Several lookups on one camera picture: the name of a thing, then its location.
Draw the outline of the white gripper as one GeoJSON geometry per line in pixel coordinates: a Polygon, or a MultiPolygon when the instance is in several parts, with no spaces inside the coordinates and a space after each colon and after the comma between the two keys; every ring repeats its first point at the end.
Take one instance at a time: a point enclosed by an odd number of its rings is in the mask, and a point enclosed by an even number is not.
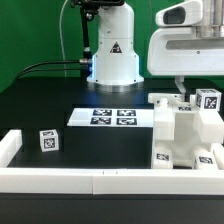
{"type": "Polygon", "coordinates": [[[155,21],[148,71],[176,76],[182,100],[183,76],[224,76],[224,0],[184,0],[159,11],[155,21]]]}

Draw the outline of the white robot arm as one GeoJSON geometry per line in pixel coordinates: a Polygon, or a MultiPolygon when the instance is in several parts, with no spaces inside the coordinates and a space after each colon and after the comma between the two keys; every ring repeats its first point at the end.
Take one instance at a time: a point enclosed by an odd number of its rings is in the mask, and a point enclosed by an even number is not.
{"type": "MultiPolygon", "coordinates": [[[[186,76],[224,76],[224,0],[184,0],[159,11],[155,22],[147,57],[150,74],[173,76],[181,93],[186,76]]],[[[143,83],[133,38],[129,5],[100,8],[90,85],[120,92],[143,83]]]]}

